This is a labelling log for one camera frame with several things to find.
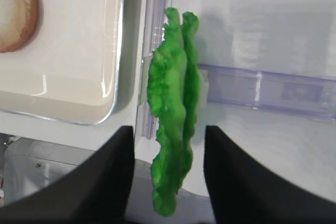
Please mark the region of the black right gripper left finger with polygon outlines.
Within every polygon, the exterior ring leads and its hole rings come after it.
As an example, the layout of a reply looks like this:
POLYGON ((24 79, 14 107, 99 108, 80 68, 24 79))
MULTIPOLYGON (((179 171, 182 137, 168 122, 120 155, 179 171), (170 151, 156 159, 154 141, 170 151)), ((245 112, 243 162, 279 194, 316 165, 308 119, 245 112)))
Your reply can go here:
POLYGON ((1 223, 124 223, 134 168, 133 127, 124 125, 63 178, 1 208, 1 223))

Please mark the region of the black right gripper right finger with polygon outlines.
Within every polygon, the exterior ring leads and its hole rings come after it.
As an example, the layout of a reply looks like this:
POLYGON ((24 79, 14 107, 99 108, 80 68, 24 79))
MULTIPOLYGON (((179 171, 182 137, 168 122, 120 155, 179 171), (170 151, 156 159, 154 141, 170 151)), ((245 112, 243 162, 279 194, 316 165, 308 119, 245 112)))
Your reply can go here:
POLYGON ((267 169, 214 125, 205 129, 204 177, 216 223, 335 223, 335 203, 267 169))

